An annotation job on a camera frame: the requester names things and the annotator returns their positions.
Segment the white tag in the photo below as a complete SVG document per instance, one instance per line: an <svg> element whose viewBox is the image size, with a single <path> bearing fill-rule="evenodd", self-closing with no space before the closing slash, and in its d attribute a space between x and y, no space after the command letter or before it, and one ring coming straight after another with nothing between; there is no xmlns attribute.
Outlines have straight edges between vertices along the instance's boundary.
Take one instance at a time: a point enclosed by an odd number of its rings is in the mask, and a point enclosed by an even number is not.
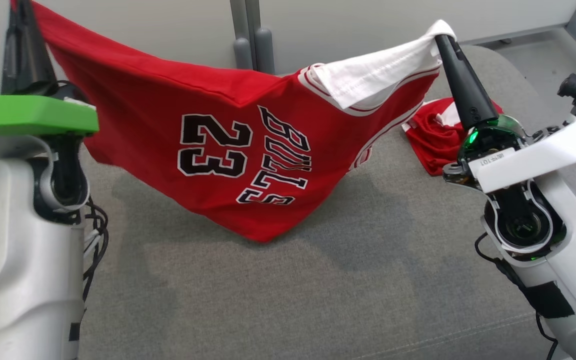
<svg viewBox="0 0 576 360"><path fill-rule="evenodd" d="M97 107L96 107L95 105L91 105L91 104L89 104L89 103L87 103L87 102L83 102L83 101L80 101L80 100L76 100L75 98L71 98L71 97L66 96L66 97L63 98L63 100L64 100L66 103L73 103L73 104L77 104L77 105L82 105L83 107L89 107L90 109L92 109L92 110L94 110L94 111L97 111Z"/></svg>
<svg viewBox="0 0 576 360"><path fill-rule="evenodd" d="M471 162L468 162L468 167L470 168L470 171L472 172L472 175L475 177L475 179L477 179L478 173L480 171L481 168L483 168L484 166L489 166L490 164L493 164L494 162L506 158L508 157L510 154L514 153L515 149L514 148L506 148L506 150L501 150L495 153L491 153L488 156L473 160Z"/></svg>

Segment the gray sofa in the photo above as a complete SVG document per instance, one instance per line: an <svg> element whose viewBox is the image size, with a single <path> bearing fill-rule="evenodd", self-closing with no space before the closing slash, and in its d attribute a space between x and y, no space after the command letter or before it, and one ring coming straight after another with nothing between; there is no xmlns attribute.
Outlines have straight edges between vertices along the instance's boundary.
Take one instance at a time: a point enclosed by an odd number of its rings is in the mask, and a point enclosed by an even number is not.
<svg viewBox="0 0 576 360"><path fill-rule="evenodd" d="M464 51L491 98L528 131L565 118L502 56ZM442 75L427 98L446 96ZM534 360L551 346L519 290L474 251L484 196L430 177L400 129L270 244L190 213L87 152L82 161L110 218L83 360ZM576 189L576 166L563 173ZM488 240L482 248L494 254Z"/></svg>

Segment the black tape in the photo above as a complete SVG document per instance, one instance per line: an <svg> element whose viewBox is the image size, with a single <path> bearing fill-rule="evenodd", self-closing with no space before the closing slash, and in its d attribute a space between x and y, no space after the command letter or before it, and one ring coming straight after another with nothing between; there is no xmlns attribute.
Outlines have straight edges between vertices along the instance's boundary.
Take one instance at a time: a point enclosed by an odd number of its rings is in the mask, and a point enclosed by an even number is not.
<svg viewBox="0 0 576 360"><path fill-rule="evenodd" d="M80 330L82 328L82 323L73 322L70 324L70 334L68 335L69 342L80 341Z"/></svg>
<svg viewBox="0 0 576 360"><path fill-rule="evenodd" d="M512 266L502 259L494 259L494 264L499 271L517 285L523 293L530 306L546 319L565 318L574 315L575 312L562 294L562 290L557 287L554 281L545 284L526 287L521 278L517 275Z"/></svg>

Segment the basketball jersey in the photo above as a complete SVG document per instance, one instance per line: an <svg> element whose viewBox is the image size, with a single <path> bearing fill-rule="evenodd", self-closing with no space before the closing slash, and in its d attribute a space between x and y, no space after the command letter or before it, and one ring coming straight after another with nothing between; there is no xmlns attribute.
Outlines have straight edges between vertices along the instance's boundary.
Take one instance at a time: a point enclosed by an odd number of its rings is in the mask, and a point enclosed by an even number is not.
<svg viewBox="0 0 576 360"><path fill-rule="evenodd" d="M399 56L389 60L398 78L377 82L371 76L387 70L373 61L378 53L285 77L210 68L34 9L55 59L96 106L100 131L85 141L92 157L259 242L311 214L379 137L413 116L441 64L427 49L416 62Z"/></svg>

